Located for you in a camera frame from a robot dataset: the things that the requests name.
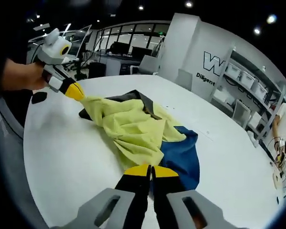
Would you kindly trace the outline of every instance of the white table surface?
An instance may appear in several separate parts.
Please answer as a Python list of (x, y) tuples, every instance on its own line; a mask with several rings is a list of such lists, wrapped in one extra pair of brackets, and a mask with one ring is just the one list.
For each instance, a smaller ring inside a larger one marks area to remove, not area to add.
[[(108, 97), (137, 89), (198, 133), (197, 191), (219, 206), (238, 227), (263, 228), (280, 208), (274, 168), (261, 147), (220, 110), (194, 93), (159, 76), (108, 76), (80, 81), (86, 95)], [(30, 104), (24, 129), (24, 162), (35, 203), (49, 227), (63, 226), (78, 208), (123, 172), (113, 144), (93, 122), (78, 116), (82, 105), (49, 89), (48, 98)], [(153, 202), (143, 229), (159, 228)]]

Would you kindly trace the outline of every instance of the metal shelving unit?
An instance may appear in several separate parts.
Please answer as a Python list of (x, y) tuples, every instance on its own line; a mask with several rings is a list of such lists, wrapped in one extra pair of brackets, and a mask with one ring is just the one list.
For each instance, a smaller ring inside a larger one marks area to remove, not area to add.
[[(229, 63), (232, 63), (233, 65), (237, 66), (238, 68), (240, 68), (242, 71), (246, 71), (248, 73), (250, 73), (252, 76), (255, 76), (256, 79), (259, 80), (259, 82), (263, 83), (268, 90), (268, 93), (266, 94), (265, 100), (260, 99), (259, 97), (257, 97), (255, 95), (255, 93), (248, 87), (246, 87), (246, 85), (244, 85), (243, 83), (241, 83), (239, 80), (231, 77), (227, 72), (227, 66)], [(217, 88), (219, 86), (221, 86), (222, 80), (223, 79), (228, 79), (229, 81), (232, 81), (233, 83), (235, 83), (235, 86), (238, 87), (238, 89), (240, 90), (241, 93), (247, 93), (247, 97), (253, 99), (254, 104), (256, 104), (256, 106), (259, 108), (259, 114), (262, 116), (264, 113), (266, 113), (267, 115), (267, 120), (261, 120), (260, 123), (265, 124), (264, 128), (262, 131), (258, 131), (256, 129), (254, 129), (252, 126), (248, 127), (250, 129), (252, 129), (252, 131), (255, 133), (255, 135), (257, 136), (257, 140), (261, 139), (264, 137), (264, 135), (270, 130), (270, 125), (273, 122), (273, 119), (281, 105), (281, 103), (284, 101), (284, 94), (286, 91), (286, 88), (284, 88), (283, 90), (272, 80), (270, 79), (266, 73), (262, 70), (260, 70), (258, 67), (256, 67), (252, 62), (250, 62), (248, 59), (246, 59), (244, 56), (242, 56), (241, 54), (239, 54), (235, 48), (231, 48), (228, 53), (227, 53), (227, 59), (224, 63), (223, 66), (223, 70), (219, 76), (218, 81), (216, 82), (216, 85), (211, 93), (211, 96), (209, 98), (209, 102), (214, 104), (220, 104), (220, 106), (217, 106), (219, 109), (221, 109), (221, 107), (225, 108), (225, 111), (227, 111), (227, 109), (229, 110), (229, 112), (233, 112), (233, 108), (231, 108), (228, 104), (223, 103), (222, 101), (219, 101), (218, 99), (216, 99), (214, 97), (214, 93), (217, 90)], [(270, 99), (272, 98), (272, 96), (275, 95), (275, 97), (277, 98), (277, 103), (276, 103), (276, 109), (273, 111), (272, 109), (269, 108), (269, 102)]]

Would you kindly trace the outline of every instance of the plastic storage box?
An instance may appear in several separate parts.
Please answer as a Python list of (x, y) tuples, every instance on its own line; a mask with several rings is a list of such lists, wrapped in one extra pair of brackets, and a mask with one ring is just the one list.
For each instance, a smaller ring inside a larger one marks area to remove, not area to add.
[(247, 72), (242, 72), (240, 82), (242, 82), (242, 84), (247, 88), (251, 88), (253, 83), (255, 82), (255, 78), (249, 75)]
[(267, 90), (257, 80), (253, 83), (251, 90), (254, 92), (257, 98), (264, 101)]
[(236, 67), (235, 65), (229, 63), (229, 64), (228, 64), (228, 67), (227, 67), (227, 70), (226, 70), (226, 73), (227, 73), (229, 76), (231, 76), (231, 77), (237, 79), (238, 76), (239, 76), (239, 74), (240, 74), (240, 69), (239, 69), (238, 67)]

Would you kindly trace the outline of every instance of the black ceiling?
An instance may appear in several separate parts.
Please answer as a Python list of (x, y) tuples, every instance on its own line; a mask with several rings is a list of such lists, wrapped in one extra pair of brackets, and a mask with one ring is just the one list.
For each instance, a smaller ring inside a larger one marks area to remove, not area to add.
[[(286, 2), (266, 0), (196, 0), (194, 7), (184, 6), (185, 0), (47, 0), (37, 13), (35, 24), (49, 22), (51, 28), (72, 23), (70, 29), (92, 24), (103, 28), (122, 22), (140, 20), (171, 20), (174, 13), (197, 15), (202, 21), (214, 24), (247, 40), (263, 52), (286, 77)], [(269, 14), (277, 22), (267, 24)], [(253, 34), (261, 26), (260, 36)]]

